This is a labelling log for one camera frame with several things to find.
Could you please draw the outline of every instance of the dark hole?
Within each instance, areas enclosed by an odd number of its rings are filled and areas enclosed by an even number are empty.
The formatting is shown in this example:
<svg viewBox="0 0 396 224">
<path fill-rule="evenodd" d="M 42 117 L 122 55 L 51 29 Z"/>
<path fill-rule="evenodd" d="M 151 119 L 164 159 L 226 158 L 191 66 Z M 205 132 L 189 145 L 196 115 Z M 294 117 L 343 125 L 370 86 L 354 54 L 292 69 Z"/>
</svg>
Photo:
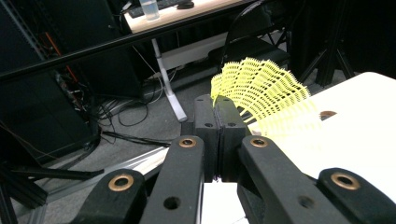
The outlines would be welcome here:
<svg viewBox="0 0 396 224">
<path fill-rule="evenodd" d="M 190 139 L 183 140 L 184 145 L 191 145 L 192 141 Z"/>
<path fill-rule="evenodd" d="M 118 180 L 116 180 L 116 182 L 114 183 L 116 186 L 124 186 L 128 183 L 128 179 L 127 178 L 120 178 Z"/>
<path fill-rule="evenodd" d="M 344 177 L 344 176 L 338 176 L 337 180 L 339 180 L 340 182 L 342 182 L 342 183 L 344 183 L 346 185 L 352 185 L 353 184 L 352 180 L 350 180 L 349 178 Z"/>
<path fill-rule="evenodd" d="M 259 146 L 263 146 L 265 143 L 261 139 L 255 139 L 253 140 L 254 144 L 257 144 Z"/>
<path fill-rule="evenodd" d="M 180 199 L 177 197 L 169 197 L 163 201 L 163 206 L 169 210 L 175 210 L 180 206 Z"/>
<path fill-rule="evenodd" d="M 314 208 L 314 201 L 306 196 L 298 197 L 298 203 L 307 209 Z"/>
</svg>

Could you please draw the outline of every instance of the yellow mesh object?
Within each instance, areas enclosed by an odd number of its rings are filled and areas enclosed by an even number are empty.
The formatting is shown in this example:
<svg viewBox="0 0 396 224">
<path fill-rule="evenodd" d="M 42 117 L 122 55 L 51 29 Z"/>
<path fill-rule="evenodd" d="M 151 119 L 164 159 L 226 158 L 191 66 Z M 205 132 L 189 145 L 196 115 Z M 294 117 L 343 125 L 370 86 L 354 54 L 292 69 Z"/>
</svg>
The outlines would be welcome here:
<svg viewBox="0 0 396 224">
<path fill-rule="evenodd" d="M 243 108 L 241 116 L 247 112 L 252 115 L 244 122 L 256 121 L 249 129 L 277 144 L 292 135 L 320 129 L 318 111 L 305 100 L 309 90 L 291 72 L 271 61 L 246 58 L 240 63 L 226 63 L 211 84 L 214 101 L 219 95 L 232 99 L 235 106 Z"/>
</svg>

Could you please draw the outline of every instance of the screw hole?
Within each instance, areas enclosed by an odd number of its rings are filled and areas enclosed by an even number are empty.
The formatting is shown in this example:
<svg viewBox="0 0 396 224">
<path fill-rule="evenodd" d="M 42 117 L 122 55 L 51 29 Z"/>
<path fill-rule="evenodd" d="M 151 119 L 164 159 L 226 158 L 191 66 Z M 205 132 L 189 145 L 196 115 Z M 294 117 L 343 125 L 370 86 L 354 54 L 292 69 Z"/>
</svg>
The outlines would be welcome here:
<svg viewBox="0 0 396 224">
<path fill-rule="evenodd" d="M 116 182 L 114 184 L 118 187 L 124 186 L 124 185 L 128 184 L 128 179 L 124 178 L 124 177 L 120 178 L 120 179 L 116 180 Z"/>
<path fill-rule="evenodd" d="M 186 146 L 189 146 L 192 144 L 192 141 L 190 139 L 186 139 L 186 140 L 183 140 L 183 144 Z"/>
<path fill-rule="evenodd" d="M 250 140 L 250 144 L 254 147 L 267 147 L 268 143 L 264 139 L 253 138 Z"/>
<path fill-rule="evenodd" d="M 178 197 L 169 197 L 163 201 L 163 206 L 169 210 L 175 210 L 180 206 L 180 199 Z"/>
<path fill-rule="evenodd" d="M 298 197 L 298 203 L 300 204 L 300 206 L 307 208 L 307 209 L 314 208 L 314 205 L 315 205 L 314 201 L 306 196 Z"/>
<path fill-rule="evenodd" d="M 344 177 L 344 176 L 338 176 L 337 179 L 339 181 L 341 181 L 342 183 L 346 184 L 346 185 L 352 185 L 353 184 L 352 180 L 350 180 L 349 178 Z"/>
</svg>

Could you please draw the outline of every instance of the white surface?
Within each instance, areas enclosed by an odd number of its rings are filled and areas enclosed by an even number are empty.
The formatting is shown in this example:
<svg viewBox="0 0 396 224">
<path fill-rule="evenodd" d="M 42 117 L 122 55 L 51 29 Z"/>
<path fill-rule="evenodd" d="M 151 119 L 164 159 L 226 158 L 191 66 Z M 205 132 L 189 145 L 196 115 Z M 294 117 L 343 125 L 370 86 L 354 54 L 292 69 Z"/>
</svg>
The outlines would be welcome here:
<svg viewBox="0 0 396 224">
<path fill-rule="evenodd" d="M 248 224 L 236 194 L 236 183 L 205 183 L 203 224 Z"/>
<path fill-rule="evenodd" d="M 276 144 L 314 178 L 339 167 L 362 176 L 396 202 L 396 80 L 363 73 L 312 97 L 336 115 L 316 132 L 288 136 Z"/>
</svg>

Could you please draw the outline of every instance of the chair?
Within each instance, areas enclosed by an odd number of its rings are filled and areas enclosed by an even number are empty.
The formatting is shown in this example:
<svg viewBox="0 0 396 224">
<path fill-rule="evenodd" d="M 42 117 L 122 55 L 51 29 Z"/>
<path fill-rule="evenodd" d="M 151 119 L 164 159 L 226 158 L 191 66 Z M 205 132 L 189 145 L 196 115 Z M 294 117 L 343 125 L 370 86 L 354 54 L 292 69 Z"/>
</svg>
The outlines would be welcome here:
<svg viewBox="0 0 396 224">
<path fill-rule="evenodd" d="M 227 62 L 239 62 L 246 57 L 258 60 L 271 60 L 279 66 L 287 64 L 290 55 L 279 48 L 287 41 L 290 30 L 298 13 L 294 13 L 292 0 L 260 0 L 245 8 L 233 20 L 223 47 L 208 53 L 209 61 L 218 64 L 219 70 Z M 270 33 L 283 30 L 275 43 Z M 272 44 L 262 37 L 268 35 Z"/>
</svg>

